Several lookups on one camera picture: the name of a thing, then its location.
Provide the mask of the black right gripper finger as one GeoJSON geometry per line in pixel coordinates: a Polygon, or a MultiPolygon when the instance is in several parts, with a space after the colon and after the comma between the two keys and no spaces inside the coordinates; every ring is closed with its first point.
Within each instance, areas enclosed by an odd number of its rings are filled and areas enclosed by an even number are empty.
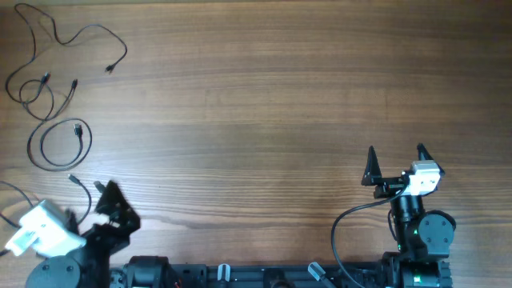
{"type": "MultiPolygon", "coordinates": [[[[427,148],[424,146],[423,143],[419,143],[417,144],[417,151],[418,151],[418,160],[420,161],[434,161],[434,158],[430,155],[430,153],[428,152],[427,148]]],[[[438,168],[439,168],[439,173],[441,176],[445,176],[445,171],[443,168],[441,168],[441,166],[439,164],[438,165],[438,168]]]]}
{"type": "Polygon", "coordinates": [[[378,186],[382,184],[382,172],[378,164],[378,157],[373,146],[368,149],[366,168],[364,170],[361,185],[378,186]]]}

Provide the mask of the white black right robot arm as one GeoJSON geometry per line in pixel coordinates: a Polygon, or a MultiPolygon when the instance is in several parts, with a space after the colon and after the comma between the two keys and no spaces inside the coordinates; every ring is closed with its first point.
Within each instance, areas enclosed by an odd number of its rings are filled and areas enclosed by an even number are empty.
{"type": "Polygon", "coordinates": [[[438,189],[445,171],[417,145],[418,160],[399,176],[382,176],[373,147],[369,148],[363,186],[375,188],[374,198],[390,203],[398,252],[386,252],[379,261],[380,287],[450,288],[453,285],[449,263],[450,245],[456,221],[440,210],[426,211],[423,198],[438,189]]]}

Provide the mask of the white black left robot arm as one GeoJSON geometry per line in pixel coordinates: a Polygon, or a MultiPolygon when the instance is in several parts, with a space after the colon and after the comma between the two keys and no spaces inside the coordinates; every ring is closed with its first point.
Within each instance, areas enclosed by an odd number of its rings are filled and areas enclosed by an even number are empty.
{"type": "Polygon", "coordinates": [[[130,235],[141,227],[141,219],[124,198],[118,184],[95,183],[101,191],[94,211],[109,218],[94,224],[82,236],[86,244],[63,256],[47,258],[26,280],[27,287],[155,287],[176,288],[182,280],[167,257],[137,256],[121,269],[110,267],[110,256],[130,244],[130,235]]]}

